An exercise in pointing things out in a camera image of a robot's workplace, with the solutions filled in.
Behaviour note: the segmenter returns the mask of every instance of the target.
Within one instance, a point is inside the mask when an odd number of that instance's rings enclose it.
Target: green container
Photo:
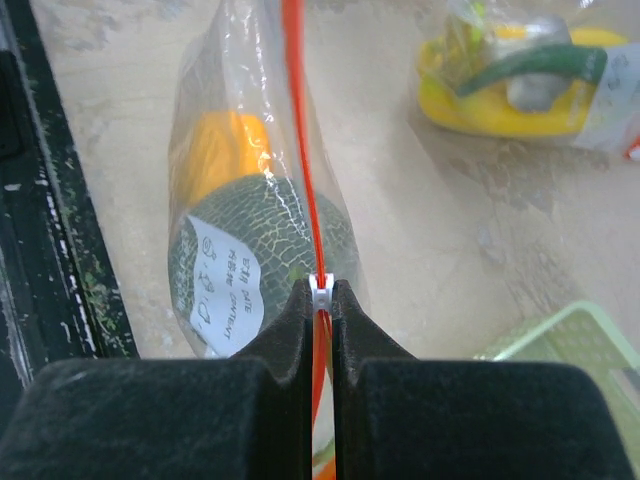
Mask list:
[[[561,362],[584,370],[607,400],[640,478],[640,356],[600,307],[577,302],[543,322],[524,322],[475,358]]]

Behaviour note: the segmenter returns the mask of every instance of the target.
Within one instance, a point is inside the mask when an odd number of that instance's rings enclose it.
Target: green cucumber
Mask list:
[[[607,66],[607,51],[571,44],[541,45],[491,63],[460,85],[455,93],[467,97],[501,80],[530,73],[547,73],[600,83]]]

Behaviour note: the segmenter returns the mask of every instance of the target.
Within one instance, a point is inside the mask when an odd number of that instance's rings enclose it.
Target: paper label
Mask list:
[[[264,302],[260,264],[228,233],[189,216],[198,237],[190,322],[216,356],[245,347],[260,330]]]
[[[625,153],[640,135],[640,43],[607,49],[608,61],[574,145]]]

